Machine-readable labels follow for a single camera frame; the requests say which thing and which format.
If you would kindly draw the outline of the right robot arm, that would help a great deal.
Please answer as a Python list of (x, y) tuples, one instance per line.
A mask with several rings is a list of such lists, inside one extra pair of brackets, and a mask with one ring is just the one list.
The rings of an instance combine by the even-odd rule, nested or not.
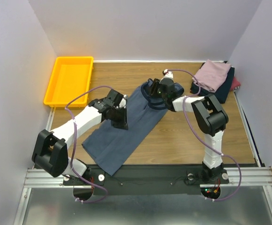
[(149, 79), (141, 91), (155, 109), (194, 113), (199, 129), (205, 134), (205, 139), (200, 140), (205, 146), (200, 177), (207, 183), (219, 179), (224, 169), (221, 147), (228, 116), (216, 96), (184, 96), (183, 87), (170, 78)]

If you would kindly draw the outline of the blue-grey tank top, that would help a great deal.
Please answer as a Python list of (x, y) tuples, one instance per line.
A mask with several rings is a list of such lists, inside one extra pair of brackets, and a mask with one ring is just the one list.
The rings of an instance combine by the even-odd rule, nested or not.
[(168, 109), (161, 98), (148, 95), (152, 79), (137, 87), (127, 100), (128, 129), (114, 128), (105, 120), (82, 143), (94, 162), (112, 176), (164, 117)]

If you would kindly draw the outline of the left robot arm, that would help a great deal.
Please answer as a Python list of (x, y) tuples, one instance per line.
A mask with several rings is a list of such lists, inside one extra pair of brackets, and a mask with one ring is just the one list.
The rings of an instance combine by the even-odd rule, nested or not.
[(69, 157), (68, 148), (93, 126), (109, 120), (114, 128), (128, 129), (127, 95), (111, 89), (108, 95), (92, 100), (78, 115), (51, 131), (42, 130), (36, 140), (32, 161), (52, 177), (74, 176), (79, 184), (87, 184), (90, 173), (83, 162)]

